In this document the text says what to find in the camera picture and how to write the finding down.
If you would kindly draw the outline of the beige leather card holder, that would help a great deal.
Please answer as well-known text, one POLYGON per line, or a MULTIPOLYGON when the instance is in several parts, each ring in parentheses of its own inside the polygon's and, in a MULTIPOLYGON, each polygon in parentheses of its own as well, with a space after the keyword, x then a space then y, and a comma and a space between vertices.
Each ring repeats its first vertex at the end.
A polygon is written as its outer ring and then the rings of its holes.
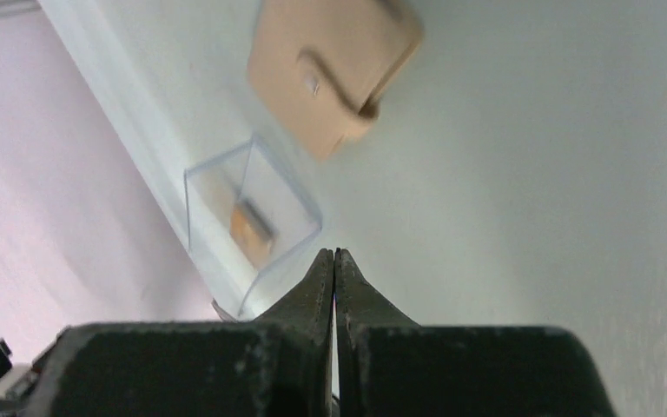
POLYGON ((361 139, 424 38, 406 1, 264 1, 248 80, 279 124, 322 161, 361 139))

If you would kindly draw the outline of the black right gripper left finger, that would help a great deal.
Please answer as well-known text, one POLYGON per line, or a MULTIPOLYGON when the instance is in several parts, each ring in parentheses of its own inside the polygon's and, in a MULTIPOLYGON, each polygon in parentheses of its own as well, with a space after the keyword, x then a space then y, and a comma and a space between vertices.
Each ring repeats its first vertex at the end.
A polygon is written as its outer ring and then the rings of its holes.
POLYGON ((251 321, 95 322, 57 339, 30 416, 328 416, 334 254, 251 321))

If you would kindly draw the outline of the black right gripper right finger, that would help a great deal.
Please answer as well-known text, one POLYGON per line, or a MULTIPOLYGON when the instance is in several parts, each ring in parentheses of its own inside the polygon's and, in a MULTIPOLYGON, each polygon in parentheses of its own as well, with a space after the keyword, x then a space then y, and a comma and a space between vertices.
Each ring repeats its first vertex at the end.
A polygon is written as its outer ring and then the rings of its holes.
POLYGON ((551 326, 425 326, 334 257, 345 416, 612 416, 590 353, 551 326))

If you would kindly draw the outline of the orange credit card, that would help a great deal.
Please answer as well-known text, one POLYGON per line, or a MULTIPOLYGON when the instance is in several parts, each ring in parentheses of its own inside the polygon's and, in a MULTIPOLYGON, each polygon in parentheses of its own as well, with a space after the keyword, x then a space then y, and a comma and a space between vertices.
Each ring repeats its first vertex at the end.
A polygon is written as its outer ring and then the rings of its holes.
POLYGON ((276 232, 250 200, 239 200, 234 205, 229 233, 254 268, 263 269, 268 265, 276 232))

